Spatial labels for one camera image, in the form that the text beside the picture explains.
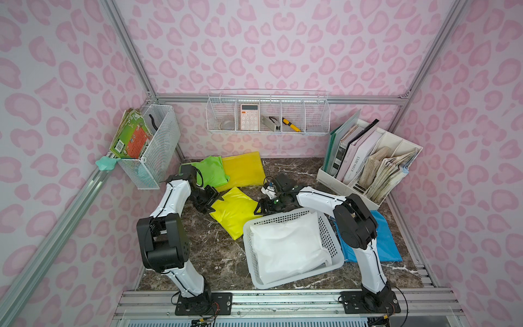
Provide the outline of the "bright yellow raincoat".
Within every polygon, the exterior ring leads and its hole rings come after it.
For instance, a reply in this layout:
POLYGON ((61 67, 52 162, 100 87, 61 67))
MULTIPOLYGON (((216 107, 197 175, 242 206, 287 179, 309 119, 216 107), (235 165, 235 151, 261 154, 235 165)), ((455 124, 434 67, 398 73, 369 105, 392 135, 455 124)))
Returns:
POLYGON ((257 205, 258 202, 234 187, 222 196, 222 200, 215 201, 211 207, 214 211, 210 213, 210 216, 226 230, 233 240, 237 240, 243 235, 243 226, 257 217, 254 214, 257 205))

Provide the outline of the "white raincoat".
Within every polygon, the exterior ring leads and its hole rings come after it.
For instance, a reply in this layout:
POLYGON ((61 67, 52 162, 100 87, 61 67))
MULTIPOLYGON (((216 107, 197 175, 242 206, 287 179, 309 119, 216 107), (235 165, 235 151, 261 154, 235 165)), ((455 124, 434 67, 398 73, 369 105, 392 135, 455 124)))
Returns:
POLYGON ((317 213, 283 223, 251 227, 259 276, 264 284, 307 273, 322 264, 332 265, 322 245, 317 213))

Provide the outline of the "white plastic basket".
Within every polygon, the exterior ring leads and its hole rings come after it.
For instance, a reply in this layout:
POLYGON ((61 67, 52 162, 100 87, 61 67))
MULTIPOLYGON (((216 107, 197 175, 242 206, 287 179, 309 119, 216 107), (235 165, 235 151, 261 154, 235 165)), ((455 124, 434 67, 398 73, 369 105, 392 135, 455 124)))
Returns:
POLYGON ((319 213, 313 209, 310 208, 297 208, 293 211, 289 211, 286 213, 277 213, 272 215, 267 215, 258 219, 252 219, 251 221, 247 222, 244 225, 244 234, 243 234, 243 240, 245 244, 245 251, 246 251, 246 257, 247 257, 247 263, 249 267, 249 272, 251 274, 251 278, 253 281, 253 285, 260 290, 265 290, 272 287, 281 286, 286 283, 291 283, 294 281, 298 281, 301 279, 306 279, 315 275, 320 275, 329 271, 333 271, 335 269, 338 269, 343 266, 345 263, 345 259, 340 247, 340 242, 338 238, 336 237, 336 234, 334 230, 332 229, 328 219, 325 217, 323 213, 319 213), (294 219, 298 219, 302 217, 303 215, 306 215, 308 213, 317 213, 318 215, 318 221, 320 225, 320 234, 321 234, 321 242, 322 245, 330 252, 330 255, 332 257, 332 265, 327 267, 326 265, 322 264, 321 266, 313 269, 312 271, 305 272, 303 274, 299 274, 294 277, 290 277, 287 279, 282 279, 280 281, 276 281, 273 283, 264 284, 262 283, 260 276, 259 276, 259 270, 258 270, 258 264, 257 264, 257 258, 254 254, 253 245, 252 245, 252 233, 251 233, 251 227, 254 225, 263 225, 267 223, 283 223, 288 222, 294 219))

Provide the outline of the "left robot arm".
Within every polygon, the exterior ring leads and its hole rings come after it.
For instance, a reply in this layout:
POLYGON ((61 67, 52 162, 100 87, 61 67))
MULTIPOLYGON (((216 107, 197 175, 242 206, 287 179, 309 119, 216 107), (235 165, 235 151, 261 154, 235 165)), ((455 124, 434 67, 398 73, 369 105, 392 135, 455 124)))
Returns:
POLYGON ((196 211, 210 214, 215 211, 212 205, 222 199, 214 187, 204 185, 203 174, 196 167, 184 165, 178 174, 168 177, 159 206, 136 224, 144 267, 170 278, 178 288, 178 302, 186 310, 210 307, 212 292, 190 262, 183 208, 190 201, 196 211))

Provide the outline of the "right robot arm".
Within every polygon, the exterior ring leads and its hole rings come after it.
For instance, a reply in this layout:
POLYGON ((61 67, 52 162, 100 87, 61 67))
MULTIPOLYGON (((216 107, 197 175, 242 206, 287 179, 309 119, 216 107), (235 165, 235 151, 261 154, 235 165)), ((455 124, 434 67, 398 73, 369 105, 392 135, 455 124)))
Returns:
POLYGON ((362 199, 355 193, 337 196, 312 187, 298 185, 285 174, 264 184, 266 197, 258 202, 255 215, 269 215, 311 208, 335 218, 341 239, 350 246, 362 276, 361 303, 370 312, 378 312, 396 299, 385 276, 377 252, 378 223, 362 199))

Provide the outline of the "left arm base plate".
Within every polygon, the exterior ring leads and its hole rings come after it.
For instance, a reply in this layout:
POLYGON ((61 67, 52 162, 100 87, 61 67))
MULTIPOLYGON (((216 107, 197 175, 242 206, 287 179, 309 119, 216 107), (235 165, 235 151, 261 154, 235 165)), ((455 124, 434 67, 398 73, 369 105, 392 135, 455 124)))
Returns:
POLYGON ((185 298, 181 295, 176 300, 176 316, 230 316, 233 294, 229 292, 203 293, 196 297, 185 298))

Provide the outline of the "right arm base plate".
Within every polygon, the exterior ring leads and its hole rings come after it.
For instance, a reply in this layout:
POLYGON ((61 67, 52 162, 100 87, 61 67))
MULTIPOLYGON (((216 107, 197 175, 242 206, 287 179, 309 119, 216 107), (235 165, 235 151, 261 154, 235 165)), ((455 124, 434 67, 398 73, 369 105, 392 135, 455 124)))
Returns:
POLYGON ((370 291, 346 291, 340 293, 339 302, 346 314, 387 314, 401 313, 402 309, 396 294, 384 289, 378 294, 370 291))

